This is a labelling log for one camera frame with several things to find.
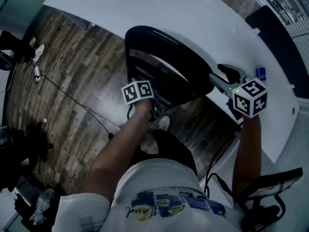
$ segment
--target plastic bag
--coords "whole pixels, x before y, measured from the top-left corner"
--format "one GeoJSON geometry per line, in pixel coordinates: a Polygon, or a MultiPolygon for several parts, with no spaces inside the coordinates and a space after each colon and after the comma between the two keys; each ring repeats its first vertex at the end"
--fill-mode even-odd
{"type": "Polygon", "coordinates": [[[54,196],[55,191],[52,189],[46,189],[39,195],[36,209],[29,219],[29,221],[33,221],[33,225],[39,225],[45,222],[46,217],[44,217],[43,212],[50,207],[54,196]]]}

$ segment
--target hand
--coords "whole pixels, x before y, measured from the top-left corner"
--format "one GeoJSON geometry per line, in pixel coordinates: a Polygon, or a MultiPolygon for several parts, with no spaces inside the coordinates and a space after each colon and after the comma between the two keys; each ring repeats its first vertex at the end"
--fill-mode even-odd
{"type": "Polygon", "coordinates": [[[151,99],[140,100],[135,104],[135,114],[140,117],[145,117],[148,121],[151,119],[151,99]]]}

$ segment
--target shirt sleeve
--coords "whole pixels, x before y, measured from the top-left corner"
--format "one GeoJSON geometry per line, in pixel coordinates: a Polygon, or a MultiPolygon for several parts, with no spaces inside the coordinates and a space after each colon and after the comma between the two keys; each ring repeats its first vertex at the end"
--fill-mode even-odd
{"type": "Polygon", "coordinates": [[[104,224],[110,202],[94,193],[62,196],[53,232],[96,232],[104,224]]]}

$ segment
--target shoe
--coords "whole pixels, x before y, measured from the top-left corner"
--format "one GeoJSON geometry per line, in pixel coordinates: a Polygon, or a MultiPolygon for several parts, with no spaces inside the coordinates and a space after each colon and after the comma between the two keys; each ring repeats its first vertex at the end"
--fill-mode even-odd
{"type": "Polygon", "coordinates": [[[30,45],[31,47],[33,47],[34,44],[35,44],[35,41],[36,41],[36,39],[33,37],[32,40],[30,41],[29,45],[30,45]]]}
{"type": "Polygon", "coordinates": [[[34,62],[37,62],[40,58],[40,56],[43,54],[45,49],[45,45],[41,44],[40,47],[38,49],[35,50],[35,57],[33,58],[34,62]]]}
{"type": "Polygon", "coordinates": [[[170,117],[168,115],[165,115],[160,119],[158,129],[168,131],[169,125],[170,125],[170,117]]]}

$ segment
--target curved white desk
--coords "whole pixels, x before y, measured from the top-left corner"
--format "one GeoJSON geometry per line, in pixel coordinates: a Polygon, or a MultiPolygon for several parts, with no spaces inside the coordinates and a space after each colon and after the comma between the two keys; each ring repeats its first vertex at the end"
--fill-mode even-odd
{"type": "MultiPolygon", "coordinates": [[[[93,22],[122,38],[137,25],[160,29],[197,52],[222,77],[224,74],[217,69],[219,63],[243,68],[251,76],[255,76],[256,67],[264,66],[268,106],[260,114],[262,149],[273,162],[279,157],[298,112],[296,97],[267,46],[220,0],[46,0],[44,4],[93,22]]],[[[225,95],[215,88],[207,96],[235,120],[226,106],[225,95]]]]}

